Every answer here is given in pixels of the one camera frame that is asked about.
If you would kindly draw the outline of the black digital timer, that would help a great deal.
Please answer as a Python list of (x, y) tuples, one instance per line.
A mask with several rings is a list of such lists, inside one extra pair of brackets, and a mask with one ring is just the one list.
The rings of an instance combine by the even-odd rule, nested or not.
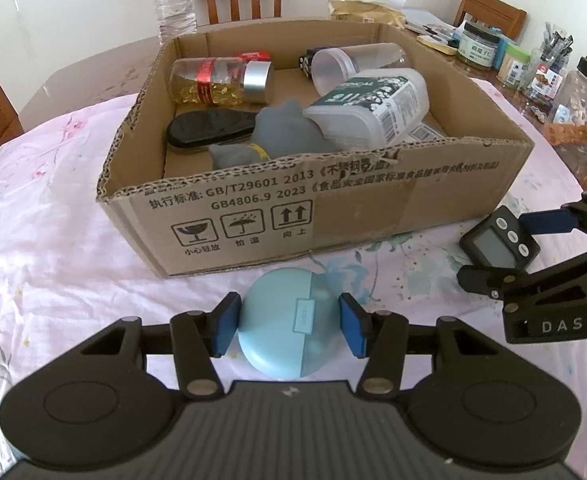
[(540, 253), (540, 246), (506, 207), (497, 208), (459, 241), (475, 266), (525, 270)]

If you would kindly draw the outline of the light blue round case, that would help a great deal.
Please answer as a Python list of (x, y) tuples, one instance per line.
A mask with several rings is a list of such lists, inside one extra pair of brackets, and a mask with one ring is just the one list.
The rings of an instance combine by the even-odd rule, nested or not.
[(340, 333), (338, 297), (325, 276), (299, 268), (261, 276), (244, 297), (238, 341), (262, 374), (292, 380), (329, 359)]

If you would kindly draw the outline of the black oval case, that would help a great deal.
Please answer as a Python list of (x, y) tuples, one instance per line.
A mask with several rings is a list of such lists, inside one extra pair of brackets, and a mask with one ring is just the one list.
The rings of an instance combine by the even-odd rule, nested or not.
[(210, 144), (220, 144), (250, 136), (258, 114), (228, 108), (192, 110), (173, 118), (166, 129), (169, 150), (181, 153)]

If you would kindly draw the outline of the clear bag with orange contents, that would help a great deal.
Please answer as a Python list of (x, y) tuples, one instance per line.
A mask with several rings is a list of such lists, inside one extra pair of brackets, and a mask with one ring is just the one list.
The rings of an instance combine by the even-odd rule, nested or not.
[(587, 146), (587, 124), (545, 124), (543, 136), (551, 146), (581, 145)]

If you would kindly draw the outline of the pink floral tablecloth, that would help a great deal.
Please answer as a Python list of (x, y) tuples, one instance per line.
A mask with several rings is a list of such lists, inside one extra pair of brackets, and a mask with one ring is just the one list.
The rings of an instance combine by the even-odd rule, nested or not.
[[(47, 122), (0, 151), (0, 401), (6, 390), (117, 318), (167, 322), (244, 292), (259, 269), (157, 278), (95, 202), (109, 145), (132, 99), (114, 99)], [(415, 323), (454, 314), (501, 337), (499, 305), (458, 288), (464, 224), (299, 260), (361, 304)], [(13, 454), (0, 430), (0, 474)]]

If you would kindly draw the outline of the green-lidded spice jar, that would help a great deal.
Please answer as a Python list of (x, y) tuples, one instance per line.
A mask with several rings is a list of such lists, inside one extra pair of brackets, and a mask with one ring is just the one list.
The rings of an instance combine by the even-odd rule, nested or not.
[(509, 88), (517, 88), (530, 62), (530, 53), (517, 44), (507, 44), (497, 79)]

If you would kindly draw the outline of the clear pen holder with pens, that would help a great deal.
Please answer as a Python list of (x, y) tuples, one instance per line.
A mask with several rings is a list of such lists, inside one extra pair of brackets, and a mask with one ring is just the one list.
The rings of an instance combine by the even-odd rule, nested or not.
[(529, 102), (550, 108), (563, 83), (573, 51), (573, 36), (550, 22), (545, 23), (540, 47), (531, 53), (519, 91)]

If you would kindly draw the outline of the brown cardboard box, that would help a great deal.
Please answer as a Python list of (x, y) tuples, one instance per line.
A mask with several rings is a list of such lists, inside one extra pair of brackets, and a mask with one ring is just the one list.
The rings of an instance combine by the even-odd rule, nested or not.
[[(182, 113), (168, 91), (175, 60), (268, 52), (274, 100), (316, 100), (301, 73), (312, 47), (394, 42), (426, 79), (441, 140), (386, 150), (307, 154), (214, 170), (206, 153), (172, 154)], [(119, 127), (96, 200), (161, 278), (258, 266), (490, 212), (533, 150), (530, 138), (469, 77), (388, 25), (282, 18), (208, 26), (163, 47)]]

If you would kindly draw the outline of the dark-lidded glass jar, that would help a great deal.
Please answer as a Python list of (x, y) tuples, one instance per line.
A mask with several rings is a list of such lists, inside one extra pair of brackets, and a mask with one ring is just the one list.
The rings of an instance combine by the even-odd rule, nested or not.
[(501, 37), (493, 30), (465, 22), (459, 37), (457, 56), (478, 70), (491, 70), (500, 42)]

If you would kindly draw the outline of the white labelled plastic bottle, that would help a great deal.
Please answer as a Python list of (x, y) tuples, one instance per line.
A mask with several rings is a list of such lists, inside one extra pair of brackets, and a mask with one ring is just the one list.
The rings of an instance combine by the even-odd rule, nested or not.
[(341, 150), (407, 141), (429, 113), (425, 78), (412, 68), (363, 70), (303, 110)]

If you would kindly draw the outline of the grey cat figurine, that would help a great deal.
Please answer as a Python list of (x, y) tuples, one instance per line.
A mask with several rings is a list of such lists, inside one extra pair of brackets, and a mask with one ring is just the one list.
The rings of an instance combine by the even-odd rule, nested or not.
[(269, 162), (300, 154), (338, 153), (341, 148), (323, 136), (303, 115), (300, 103), (290, 99), (280, 106), (264, 107), (257, 115), (248, 144), (211, 144), (214, 170)]

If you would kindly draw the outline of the yellow sticky note pad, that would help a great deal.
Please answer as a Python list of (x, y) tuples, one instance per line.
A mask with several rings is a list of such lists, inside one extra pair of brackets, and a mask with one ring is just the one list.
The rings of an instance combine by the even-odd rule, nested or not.
[(455, 47), (450, 46), (445, 40), (438, 37), (419, 35), (416, 37), (416, 41), (431, 50), (435, 50), (447, 56), (455, 56), (457, 53)]

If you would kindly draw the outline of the wooden chair at right corner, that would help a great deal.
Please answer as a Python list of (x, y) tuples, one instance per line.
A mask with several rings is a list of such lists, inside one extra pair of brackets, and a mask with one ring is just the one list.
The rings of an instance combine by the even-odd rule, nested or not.
[(461, 0), (453, 26), (461, 25), (466, 16), (487, 27), (497, 27), (508, 38), (517, 40), (525, 26), (527, 12), (502, 0)]

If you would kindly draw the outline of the capsule bottle with silver cap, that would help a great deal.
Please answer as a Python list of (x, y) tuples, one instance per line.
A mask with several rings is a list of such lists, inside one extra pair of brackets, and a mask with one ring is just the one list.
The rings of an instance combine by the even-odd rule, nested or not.
[(270, 61), (230, 58), (179, 58), (171, 67), (168, 87), (178, 104), (237, 106), (271, 102)]

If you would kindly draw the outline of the stack of white papers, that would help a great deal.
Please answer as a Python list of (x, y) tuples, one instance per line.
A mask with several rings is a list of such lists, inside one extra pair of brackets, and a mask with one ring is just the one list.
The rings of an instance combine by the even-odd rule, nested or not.
[(404, 8), (405, 27), (420, 35), (439, 37), (445, 41), (461, 38), (461, 29), (443, 22), (426, 9)]

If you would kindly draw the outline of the clear tube with pink discs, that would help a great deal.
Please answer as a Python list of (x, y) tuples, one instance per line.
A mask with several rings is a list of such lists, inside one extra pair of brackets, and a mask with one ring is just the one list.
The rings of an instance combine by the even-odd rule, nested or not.
[(311, 61), (311, 78), (320, 96), (363, 70), (409, 67), (406, 52), (393, 42), (318, 50)]

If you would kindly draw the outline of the dark small toy block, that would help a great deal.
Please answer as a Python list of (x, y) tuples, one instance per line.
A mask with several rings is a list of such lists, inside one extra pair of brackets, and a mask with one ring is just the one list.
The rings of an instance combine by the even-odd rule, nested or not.
[(299, 68), (303, 75), (306, 76), (309, 80), (313, 79), (311, 68), (313, 58), (315, 57), (317, 52), (322, 50), (323, 47), (307, 49), (307, 51), (305, 51), (303, 55), (299, 56)]

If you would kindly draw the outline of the red toy car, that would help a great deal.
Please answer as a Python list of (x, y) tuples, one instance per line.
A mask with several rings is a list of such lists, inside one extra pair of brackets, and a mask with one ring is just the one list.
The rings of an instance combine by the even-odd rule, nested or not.
[(272, 58), (269, 52), (266, 51), (251, 51), (251, 52), (242, 52), (236, 55), (240, 61), (244, 64), (249, 63), (271, 63)]

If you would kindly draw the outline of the gold tissue pack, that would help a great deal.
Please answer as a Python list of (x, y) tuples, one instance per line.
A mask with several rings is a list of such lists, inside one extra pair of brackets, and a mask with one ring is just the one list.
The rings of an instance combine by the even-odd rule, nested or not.
[(403, 29), (406, 16), (403, 8), (407, 0), (328, 0), (332, 21), (375, 23)]

